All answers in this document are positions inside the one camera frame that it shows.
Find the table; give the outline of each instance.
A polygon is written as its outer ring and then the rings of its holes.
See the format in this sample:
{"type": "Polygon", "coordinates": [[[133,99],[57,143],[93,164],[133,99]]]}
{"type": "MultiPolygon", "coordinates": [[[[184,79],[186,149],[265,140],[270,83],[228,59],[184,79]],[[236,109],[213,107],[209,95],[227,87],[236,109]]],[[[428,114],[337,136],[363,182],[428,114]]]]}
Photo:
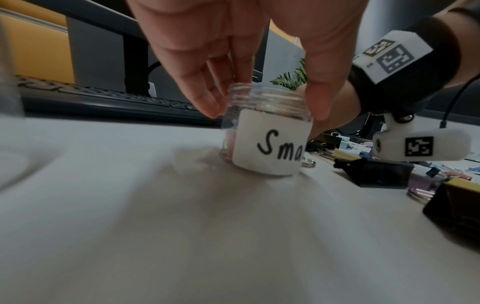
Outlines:
{"type": "Polygon", "coordinates": [[[477,303],[480,246],[317,162],[267,178],[219,130],[28,119],[0,193],[1,303],[477,303]]]}

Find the monitor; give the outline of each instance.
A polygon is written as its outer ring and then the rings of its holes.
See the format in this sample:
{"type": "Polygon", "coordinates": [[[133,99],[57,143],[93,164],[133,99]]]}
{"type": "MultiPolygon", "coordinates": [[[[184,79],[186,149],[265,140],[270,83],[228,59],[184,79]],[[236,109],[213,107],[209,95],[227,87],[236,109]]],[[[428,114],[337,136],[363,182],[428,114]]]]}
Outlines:
{"type": "MultiPolygon", "coordinates": [[[[125,89],[128,93],[148,94],[148,42],[125,0],[26,0],[67,17],[123,36],[125,89]]],[[[254,82],[263,79],[269,26],[264,30],[255,56],[254,82]]]]}

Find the black wrist strap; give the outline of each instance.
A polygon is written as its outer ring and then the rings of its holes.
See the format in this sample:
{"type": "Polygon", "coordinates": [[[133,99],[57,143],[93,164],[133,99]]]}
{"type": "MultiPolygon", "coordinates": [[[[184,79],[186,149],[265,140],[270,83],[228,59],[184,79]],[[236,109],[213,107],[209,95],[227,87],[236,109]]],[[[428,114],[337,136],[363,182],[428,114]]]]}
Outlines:
{"type": "Polygon", "coordinates": [[[480,1],[468,0],[460,7],[453,8],[449,12],[460,13],[473,18],[480,25],[480,1]]]}
{"type": "Polygon", "coordinates": [[[414,114],[411,112],[415,104],[440,91],[457,73],[460,47],[446,24],[429,17],[410,26],[406,32],[416,33],[432,51],[377,84],[362,68],[353,66],[348,80],[356,90],[363,113],[414,114]]]}

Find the keyboard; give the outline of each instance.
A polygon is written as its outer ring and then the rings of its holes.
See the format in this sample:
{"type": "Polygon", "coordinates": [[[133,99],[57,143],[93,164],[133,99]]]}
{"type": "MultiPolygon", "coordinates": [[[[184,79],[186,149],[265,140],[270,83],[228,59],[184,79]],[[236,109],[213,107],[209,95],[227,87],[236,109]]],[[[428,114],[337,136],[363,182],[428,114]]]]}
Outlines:
{"type": "Polygon", "coordinates": [[[169,123],[219,128],[221,119],[210,119],[191,103],[147,97],[94,87],[17,76],[23,108],[28,116],[85,117],[169,123]]]}

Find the white label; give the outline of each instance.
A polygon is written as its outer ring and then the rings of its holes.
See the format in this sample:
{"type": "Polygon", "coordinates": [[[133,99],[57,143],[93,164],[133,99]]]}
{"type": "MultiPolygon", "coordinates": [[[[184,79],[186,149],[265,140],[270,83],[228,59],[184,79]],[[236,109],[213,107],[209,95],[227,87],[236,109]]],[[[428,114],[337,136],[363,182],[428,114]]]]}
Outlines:
{"type": "Polygon", "coordinates": [[[378,84],[431,51],[416,33],[391,31],[371,48],[355,55],[353,64],[378,84]]]}
{"type": "Polygon", "coordinates": [[[311,129],[312,122],[243,109],[232,161],[238,167],[260,173],[296,174],[311,129]]]}

